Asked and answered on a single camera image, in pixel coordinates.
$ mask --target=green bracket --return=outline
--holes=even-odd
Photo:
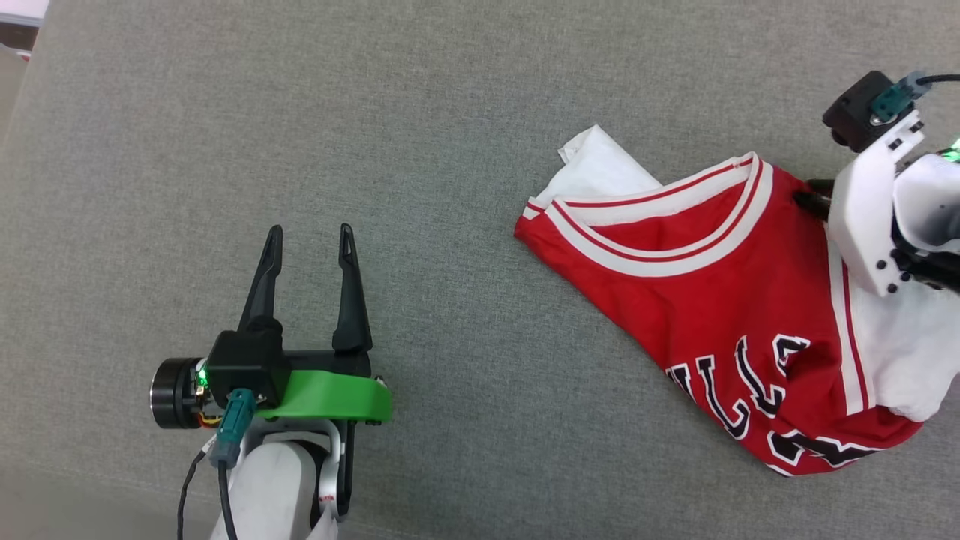
[[[390,390],[366,377],[322,370],[294,370],[277,408],[259,409],[261,418],[330,418],[389,422]]]

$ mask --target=white cloth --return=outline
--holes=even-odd
[[[557,152],[565,166],[537,196],[537,201],[544,205],[558,195],[630,195],[660,187],[660,183],[600,126],[593,126],[571,138]]]

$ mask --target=chicago bulls jersey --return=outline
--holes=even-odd
[[[913,372],[960,342],[910,335],[910,303],[938,291],[905,283],[905,306],[855,287],[801,189],[748,154],[636,195],[531,199],[515,235],[756,457],[822,473],[915,433],[906,416],[935,412],[953,373]]]

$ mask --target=gray couch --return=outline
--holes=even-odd
[[[359,430],[345,538],[956,538],[957,392],[780,478],[512,238],[594,123],[663,181],[834,174],[826,106],[955,70],[955,2],[588,4],[55,1],[0,158],[0,537],[172,537],[207,433],[155,426],[154,370],[235,324],[274,223],[286,342],[326,346],[347,221],[396,418]],[[936,144],[958,98],[924,98]]]

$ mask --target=garment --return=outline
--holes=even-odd
[[[823,224],[794,204],[802,189],[748,154],[634,195],[541,194],[515,235],[756,457],[822,473],[915,433],[889,407],[935,412],[952,375],[929,388],[915,374],[960,341],[942,321],[929,341],[911,333],[917,299],[943,300],[932,320],[956,308],[950,293],[910,282],[886,302],[853,285]]]

